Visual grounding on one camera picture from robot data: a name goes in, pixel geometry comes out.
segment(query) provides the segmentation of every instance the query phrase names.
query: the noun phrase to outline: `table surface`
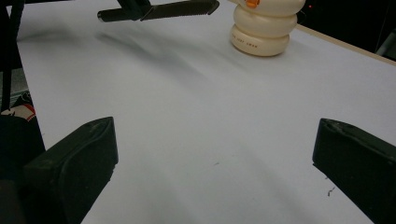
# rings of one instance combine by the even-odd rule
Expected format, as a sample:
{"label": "table surface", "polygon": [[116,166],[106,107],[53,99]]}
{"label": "table surface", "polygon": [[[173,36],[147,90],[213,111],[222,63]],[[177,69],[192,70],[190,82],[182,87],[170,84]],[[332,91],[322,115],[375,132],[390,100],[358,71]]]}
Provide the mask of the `table surface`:
{"label": "table surface", "polygon": [[228,1],[211,16],[97,20],[114,7],[27,5],[18,40],[46,148],[114,117],[120,162],[84,224],[372,223],[312,152],[320,118],[396,145],[395,66],[297,29],[281,55],[246,55]]}

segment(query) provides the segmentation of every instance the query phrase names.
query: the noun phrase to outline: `cream-colored bottle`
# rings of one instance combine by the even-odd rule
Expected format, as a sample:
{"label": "cream-colored bottle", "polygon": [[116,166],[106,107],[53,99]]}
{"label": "cream-colored bottle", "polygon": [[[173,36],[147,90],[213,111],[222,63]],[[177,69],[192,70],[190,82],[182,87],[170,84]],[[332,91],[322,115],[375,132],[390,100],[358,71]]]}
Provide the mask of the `cream-colored bottle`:
{"label": "cream-colored bottle", "polygon": [[231,29],[233,45],[249,54],[273,56],[289,44],[289,33],[297,24],[296,13],[305,0],[232,0],[235,25]]}

